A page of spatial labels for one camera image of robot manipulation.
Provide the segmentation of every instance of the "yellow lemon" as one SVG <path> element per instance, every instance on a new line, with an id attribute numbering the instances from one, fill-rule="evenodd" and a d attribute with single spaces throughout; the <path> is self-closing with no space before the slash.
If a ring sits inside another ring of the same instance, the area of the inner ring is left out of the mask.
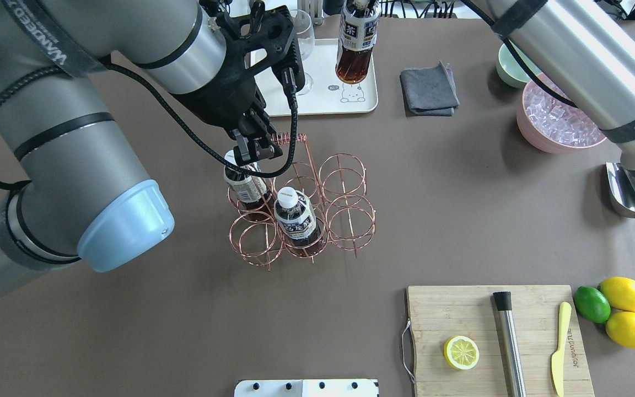
<path id="1" fill-rule="evenodd" d="M 445 361 L 456 369 L 471 369 L 479 362 L 479 349 L 469 337 L 453 336 L 445 342 Z"/>
<path id="2" fill-rule="evenodd" d="M 612 314 L 607 320 L 607 335 L 617 344 L 635 349 L 635 313 Z"/>
<path id="3" fill-rule="evenodd" d="M 626 277 L 609 277 L 599 284 L 599 291 L 611 307 L 635 312 L 635 280 Z"/>

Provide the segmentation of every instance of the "lemon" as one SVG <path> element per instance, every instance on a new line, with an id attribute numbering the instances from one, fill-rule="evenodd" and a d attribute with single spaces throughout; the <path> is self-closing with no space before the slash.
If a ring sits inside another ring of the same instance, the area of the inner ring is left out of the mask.
<path id="1" fill-rule="evenodd" d="M 479 362 L 479 349 L 469 337 L 453 336 L 445 342 L 445 361 L 456 369 L 471 369 Z"/>
<path id="2" fill-rule="evenodd" d="M 635 349 L 635 313 L 612 314 L 607 321 L 607 335 L 617 344 Z"/>
<path id="3" fill-rule="evenodd" d="M 635 280 L 610 277 L 599 284 L 599 291 L 607 297 L 612 307 L 635 312 Z"/>
<path id="4" fill-rule="evenodd" d="M 612 313 L 607 298 L 596 288 L 579 287 L 573 300 L 577 312 L 593 323 L 604 323 Z"/>

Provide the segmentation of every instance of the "black muddler tip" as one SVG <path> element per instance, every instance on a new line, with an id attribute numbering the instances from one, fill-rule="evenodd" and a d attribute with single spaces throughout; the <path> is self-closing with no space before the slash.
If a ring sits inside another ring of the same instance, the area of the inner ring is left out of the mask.
<path id="1" fill-rule="evenodd" d="M 496 309 L 499 312 L 503 312 L 504 310 L 511 310 L 511 292 L 510 291 L 494 292 L 492 295 L 494 296 L 494 303 L 496 304 Z"/>

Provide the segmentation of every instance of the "gray cloth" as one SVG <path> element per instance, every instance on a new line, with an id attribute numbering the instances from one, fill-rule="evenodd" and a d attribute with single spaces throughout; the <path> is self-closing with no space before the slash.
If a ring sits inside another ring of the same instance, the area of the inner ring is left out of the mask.
<path id="1" fill-rule="evenodd" d="M 452 71 L 439 63 L 434 68 L 401 72 L 408 108 L 418 116 L 451 116 L 459 106 Z"/>

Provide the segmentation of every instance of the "bottle holder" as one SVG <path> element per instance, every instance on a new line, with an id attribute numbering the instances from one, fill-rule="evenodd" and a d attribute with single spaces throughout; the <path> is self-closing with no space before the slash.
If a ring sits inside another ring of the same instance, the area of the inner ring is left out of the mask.
<path id="1" fill-rule="evenodd" d="M 289 134 L 279 133 L 273 139 L 285 146 L 289 143 Z M 376 211 L 366 198 L 366 167 L 361 160 L 348 153 L 338 153 L 317 168 L 307 136 L 298 134 L 298 142 L 305 146 L 308 161 L 294 162 L 284 175 L 264 182 L 271 186 L 273 200 L 284 186 L 298 189 L 310 198 L 321 231 L 320 238 L 311 245 L 290 243 L 278 226 L 268 200 L 258 209 L 245 210 L 234 191 L 227 188 L 227 200 L 239 213 L 229 228 L 229 241 L 244 261 L 268 271 L 285 251 L 313 263 L 315 256 L 328 245 L 353 251 L 357 256 L 357 251 L 371 242 L 376 231 Z"/>

